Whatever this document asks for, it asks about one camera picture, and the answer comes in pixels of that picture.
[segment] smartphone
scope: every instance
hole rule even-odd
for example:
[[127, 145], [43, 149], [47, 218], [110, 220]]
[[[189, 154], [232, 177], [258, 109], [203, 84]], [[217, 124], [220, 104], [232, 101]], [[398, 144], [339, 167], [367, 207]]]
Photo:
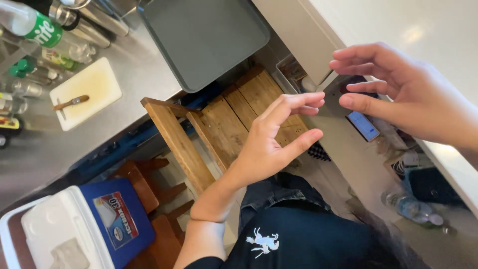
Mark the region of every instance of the smartphone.
[[346, 118], [350, 123], [352, 123], [355, 129], [357, 129], [357, 131], [367, 142], [372, 141], [380, 135], [378, 129], [373, 126], [373, 124], [367, 119], [367, 117], [365, 117], [364, 114], [353, 111], [347, 115]]

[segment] white horse logo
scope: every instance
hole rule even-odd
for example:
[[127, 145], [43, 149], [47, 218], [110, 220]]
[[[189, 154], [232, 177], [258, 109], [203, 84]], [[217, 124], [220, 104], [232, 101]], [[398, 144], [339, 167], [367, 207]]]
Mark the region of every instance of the white horse logo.
[[279, 235], [278, 234], [272, 234], [273, 237], [269, 237], [269, 236], [262, 237], [261, 234], [259, 234], [260, 229], [261, 228], [257, 229], [257, 233], [256, 233], [256, 228], [254, 228], [254, 235], [256, 236], [255, 239], [252, 239], [252, 237], [246, 237], [246, 242], [251, 243], [251, 244], [258, 244], [258, 245], [261, 246], [261, 247], [253, 248], [251, 250], [251, 251], [262, 250], [262, 252], [259, 255], [256, 256], [256, 259], [257, 259], [257, 257], [262, 255], [263, 253], [267, 254], [271, 250], [276, 250], [276, 249], [279, 248], [279, 241], [274, 243], [274, 241], [279, 238]]

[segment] gray tray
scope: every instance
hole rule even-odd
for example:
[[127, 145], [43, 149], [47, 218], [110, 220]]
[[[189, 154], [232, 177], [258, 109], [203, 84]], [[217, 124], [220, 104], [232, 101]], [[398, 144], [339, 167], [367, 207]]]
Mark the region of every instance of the gray tray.
[[248, 0], [141, 0], [138, 13], [183, 90], [201, 90], [265, 46]]

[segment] stainless steel counter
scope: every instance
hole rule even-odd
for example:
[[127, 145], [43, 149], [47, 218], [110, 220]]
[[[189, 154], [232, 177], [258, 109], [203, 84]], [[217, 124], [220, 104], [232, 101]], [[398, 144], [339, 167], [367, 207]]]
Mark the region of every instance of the stainless steel counter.
[[130, 33], [97, 55], [108, 58], [122, 98], [68, 132], [61, 130], [47, 94], [30, 101], [24, 117], [28, 130], [0, 151], [0, 210], [61, 178], [99, 146], [145, 120], [143, 97], [165, 101], [181, 91], [136, 10], [124, 19]]

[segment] green bottle cap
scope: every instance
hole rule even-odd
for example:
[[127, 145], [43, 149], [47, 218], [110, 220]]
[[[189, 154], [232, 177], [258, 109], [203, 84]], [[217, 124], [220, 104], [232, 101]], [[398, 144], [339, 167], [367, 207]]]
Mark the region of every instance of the green bottle cap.
[[10, 73], [11, 76], [19, 77], [19, 78], [24, 78], [27, 75], [27, 73], [20, 71], [20, 69], [18, 69], [18, 66], [12, 66], [8, 70], [8, 72]]
[[17, 63], [18, 69], [23, 72], [32, 72], [35, 69], [35, 64], [27, 59], [21, 59]]

